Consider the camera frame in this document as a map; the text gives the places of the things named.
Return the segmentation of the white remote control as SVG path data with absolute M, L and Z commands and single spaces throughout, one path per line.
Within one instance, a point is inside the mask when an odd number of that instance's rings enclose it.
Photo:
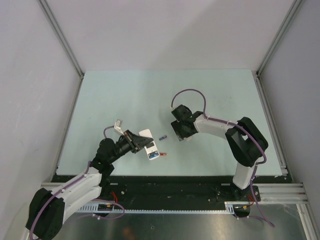
M 139 134 L 139 136 L 153 138 L 152 133 L 149 129 L 144 129 L 144 130 L 140 131 L 138 134 Z M 160 152 L 159 152 L 154 140 L 153 140 L 153 142 L 151 142 L 147 146 L 145 146 L 144 149 L 147 154 L 147 157 L 148 157 L 148 155 L 153 155 L 153 154 L 159 154 L 159 156 L 160 156 Z

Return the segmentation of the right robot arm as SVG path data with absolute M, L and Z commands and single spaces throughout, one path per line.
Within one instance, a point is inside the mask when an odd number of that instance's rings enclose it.
M 235 122 L 213 118 L 202 111 L 192 112 L 182 104 L 173 108 L 171 113 L 175 117 L 171 126 L 180 141 L 204 133 L 228 142 L 237 161 L 235 175 L 230 184 L 230 194 L 237 201 L 247 197 L 258 166 L 267 161 L 265 151 L 269 147 L 268 141 L 253 121 L 248 117 Z

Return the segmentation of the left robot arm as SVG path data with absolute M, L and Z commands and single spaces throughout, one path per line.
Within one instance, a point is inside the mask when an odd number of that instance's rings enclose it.
M 39 189 L 29 204 L 26 229 L 31 240 L 52 240 L 67 219 L 88 202 L 110 196 L 109 176 L 114 170 L 113 162 L 131 152 L 138 153 L 154 139 L 149 129 L 139 134 L 126 130 L 118 141 L 104 138 L 96 155 L 86 169 L 69 181 L 51 190 Z

